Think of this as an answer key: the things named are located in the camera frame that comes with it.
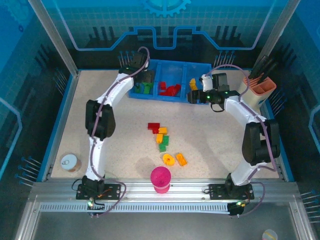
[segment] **small round container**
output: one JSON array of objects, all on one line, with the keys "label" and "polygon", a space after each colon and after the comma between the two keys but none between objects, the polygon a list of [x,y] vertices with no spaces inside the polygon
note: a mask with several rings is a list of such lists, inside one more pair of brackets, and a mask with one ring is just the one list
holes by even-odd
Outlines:
[{"label": "small round container", "polygon": [[275,233],[275,231],[267,229],[262,235],[262,240],[278,240],[278,235]]},{"label": "small round container", "polygon": [[75,173],[81,168],[81,161],[73,154],[65,155],[61,159],[61,167],[69,173]]},{"label": "small round container", "polygon": [[164,166],[158,166],[151,172],[150,180],[157,193],[165,194],[170,188],[171,172]]}]

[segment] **gray floor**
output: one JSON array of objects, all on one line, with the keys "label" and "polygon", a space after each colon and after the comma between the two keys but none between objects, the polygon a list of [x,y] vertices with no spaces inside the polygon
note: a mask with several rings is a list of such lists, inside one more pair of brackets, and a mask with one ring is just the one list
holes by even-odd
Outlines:
[{"label": "gray floor", "polygon": [[206,213],[41,213],[34,240],[261,240],[273,229],[279,240],[295,240],[287,206],[264,203],[243,218]]}]

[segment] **orange toy piece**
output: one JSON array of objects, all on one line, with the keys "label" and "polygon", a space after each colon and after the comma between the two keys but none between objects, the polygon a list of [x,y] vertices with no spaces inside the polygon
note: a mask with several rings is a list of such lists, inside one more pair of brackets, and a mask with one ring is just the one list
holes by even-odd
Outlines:
[{"label": "orange toy piece", "polygon": [[173,166],[175,164],[175,158],[170,154],[166,153],[165,155],[163,155],[162,159],[165,165]]},{"label": "orange toy piece", "polygon": [[155,141],[156,141],[157,144],[162,144],[163,139],[164,139],[164,135],[158,133],[158,134],[156,135],[156,140],[155,140]]},{"label": "orange toy piece", "polygon": [[182,153],[178,153],[175,157],[176,159],[178,159],[178,163],[180,164],[181,167],[187,164],[187,161],[185,157],[182,155]]},{"label": "orange toy piece", "polygon": [[159,134],[167,135],[167,133],[166,127],[159,127]]}]

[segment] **enclosure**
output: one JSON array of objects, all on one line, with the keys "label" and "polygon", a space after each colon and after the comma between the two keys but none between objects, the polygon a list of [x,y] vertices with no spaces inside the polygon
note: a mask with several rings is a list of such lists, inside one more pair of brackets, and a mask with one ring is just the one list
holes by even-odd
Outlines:
[{"label": "enclosure", "polygon": [[[3,239],[259,239],[266,229],[279,239],[318,239],[319,11],[312,0],[0,1]],[[88,210],[72,189],[90,159],[86,103],[106,92],[141,46],[154,82],[135,84],[114,107],[116,128],[106,143],[105,177],[127,191],[109,215],[91,219],[87,213],[104,210]],[[213,73],[226,73],[230,91],[238,91],[244,75],[230,65],[249,75],[264,56],[277,62],[268,74],[276,89],[254,110],[277,121],[281,153],[276,172],[254,175],[255,198],[244,212],[262,204],[228,219],[224,208],[234,201],[211,200],[204,190],[224,184],[243,159],[244,129],[229,112],[186,96],[191,79],[200,89],[198,79],[223,64]],[[165,96],[163,82],[179,85],[177,93]],[[168,166],[165,194],[150,181],[165,166],[147,129],[153,122],[167,127],[164,153],[187,160]],[[67,154],[80,160],[78,171],[64,169]],[[105,209],[114,203],[103,201]]]}]

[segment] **orange pen holder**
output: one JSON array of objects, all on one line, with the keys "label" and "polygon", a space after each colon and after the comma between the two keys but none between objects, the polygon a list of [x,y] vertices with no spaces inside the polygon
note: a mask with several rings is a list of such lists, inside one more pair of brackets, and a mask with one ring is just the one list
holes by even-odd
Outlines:
[{"label": "orange pen holder", "polygon": [[[267,77],[263,82],[258,84],[262,75],[263,74],[255,79],[249,80],[249,90],[242,96],[242,100],[255,111],[259,110],[261,105],[277,88],[277,85],[270,79],[270,77]],[[238,89],[238,93],[243,93],[246,90],[247,85],[247,78],[244,77]]]}]

